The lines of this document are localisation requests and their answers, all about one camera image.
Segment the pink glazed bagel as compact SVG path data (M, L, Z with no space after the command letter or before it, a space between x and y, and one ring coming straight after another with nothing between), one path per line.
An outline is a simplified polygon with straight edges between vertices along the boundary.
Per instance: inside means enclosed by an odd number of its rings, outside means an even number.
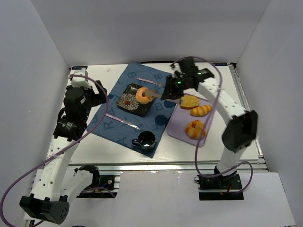
M153 100L151 96L146 95L146 91L149 91L147 87L141 87L137 90L135 97L138 103L145 105Z

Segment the striped long bread roll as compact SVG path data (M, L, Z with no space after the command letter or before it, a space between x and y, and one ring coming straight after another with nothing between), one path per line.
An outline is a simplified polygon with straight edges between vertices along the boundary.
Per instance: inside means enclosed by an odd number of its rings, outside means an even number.
M190 115L197 117L205 117L212 111L211 105L202 105L191 109Z

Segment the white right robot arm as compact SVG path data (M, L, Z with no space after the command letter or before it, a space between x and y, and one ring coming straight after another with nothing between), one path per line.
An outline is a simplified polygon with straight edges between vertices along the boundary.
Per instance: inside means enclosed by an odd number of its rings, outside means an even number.
M186 102L184 91L194 89L212 103L212 110L204 125L210 125L213 114L218 112L226 128L222 134L223 154L211 177L224 182L236 175L236 168L241 165L239 160L243 152L256 139L258 114L235 103L223 90L221 73L216 77L208 68L199 69L194 60L193 56L188 56L171 64L172 69L178 64L180 70L175 71L172 76L167 76L162 94L150 89L143 94L146 97L183 105Z

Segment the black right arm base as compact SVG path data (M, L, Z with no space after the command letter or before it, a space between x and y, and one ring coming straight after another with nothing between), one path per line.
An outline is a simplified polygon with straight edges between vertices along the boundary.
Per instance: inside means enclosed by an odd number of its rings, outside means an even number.
M194 182L198 184L198 194L200 201L239 201L244 200L241 179L238 173L224 178L204 178L200 175L194 177Z

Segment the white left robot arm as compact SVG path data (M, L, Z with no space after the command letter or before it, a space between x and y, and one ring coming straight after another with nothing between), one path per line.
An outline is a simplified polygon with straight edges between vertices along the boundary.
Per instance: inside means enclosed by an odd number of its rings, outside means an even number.
M89 83L87 77L71 80L42 175L19 203L28 215L61 224L71 199L99 184L95 164L133 162L130 151L154 156L155 149L142 150L132 140L151 131L158 142L175 105L161 99L139 104L135 94L125 94L132 83L133 79L119 79L107 91L100 81Z

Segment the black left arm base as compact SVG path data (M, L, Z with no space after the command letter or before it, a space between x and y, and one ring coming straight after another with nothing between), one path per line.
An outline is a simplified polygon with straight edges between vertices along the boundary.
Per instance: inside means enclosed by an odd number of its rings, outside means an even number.
M83 165L80 168L74 169L75 176L79 171L87 171L93 174L92 184L87 186L77 198L94 198L94 199L105 199L114 198L117 195L115 187L115 176L114 175L101 175L99 169L93 165Z

